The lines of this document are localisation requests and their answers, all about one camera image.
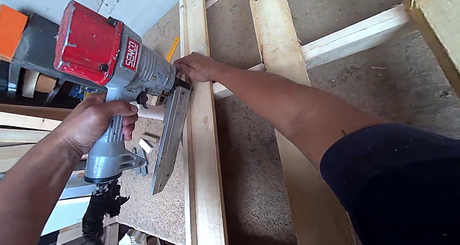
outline wood knot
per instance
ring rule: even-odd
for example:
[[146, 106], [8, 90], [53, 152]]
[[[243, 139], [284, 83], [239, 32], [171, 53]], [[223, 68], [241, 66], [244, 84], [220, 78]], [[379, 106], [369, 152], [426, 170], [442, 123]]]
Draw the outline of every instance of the wood knot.
[[203, 124], [204, 126], [208, 126], [209, 125], [209, 118], [207, 116], [204, 116], [203, 118]]

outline orange block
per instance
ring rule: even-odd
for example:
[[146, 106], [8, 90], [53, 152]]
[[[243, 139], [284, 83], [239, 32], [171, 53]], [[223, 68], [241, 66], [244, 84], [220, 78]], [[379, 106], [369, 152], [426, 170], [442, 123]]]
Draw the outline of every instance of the orange block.
[[26, 27], [27, 16], [0, 5], [0, 59], [11, 62]]

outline trigger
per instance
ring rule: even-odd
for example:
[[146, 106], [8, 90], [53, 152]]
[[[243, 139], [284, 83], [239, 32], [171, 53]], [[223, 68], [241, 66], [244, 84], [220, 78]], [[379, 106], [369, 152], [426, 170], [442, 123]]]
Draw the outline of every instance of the trigger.
[[144, 107], [145, 109], [149, 109], [149, 107], [147, 107], [148, 100], [149, 98], [147, 97], [147, 93], [144, 91], [141, 91], [141, 93], [139, 93], [138, 97], [136, 98], [136, 102], [139, 105], [142, 105], [142, 107]]

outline forearm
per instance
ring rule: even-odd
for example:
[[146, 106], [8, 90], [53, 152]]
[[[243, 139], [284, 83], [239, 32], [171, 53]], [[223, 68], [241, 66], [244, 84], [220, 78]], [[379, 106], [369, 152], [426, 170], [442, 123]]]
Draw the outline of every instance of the forearm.
[[7, 172], [0, 182], [0, 236], [5, 244], [37, 244], [80, 158], [58, 132], [51, 132]]
[[344, 135], [384, 121], [319, 89], [270, 73], [223, 66], [213, 79], [293, 142], [317, 169]]

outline senco logo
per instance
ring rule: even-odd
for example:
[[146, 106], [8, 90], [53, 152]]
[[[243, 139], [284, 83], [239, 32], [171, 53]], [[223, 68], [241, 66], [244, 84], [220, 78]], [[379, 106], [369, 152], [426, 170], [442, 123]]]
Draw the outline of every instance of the senco logo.
[[139, 42], [128, 37], [128, 42], [126, 43], [125, 61], [123, 63], [123, 66], [135, 71], [138, 64], [138, 55]]

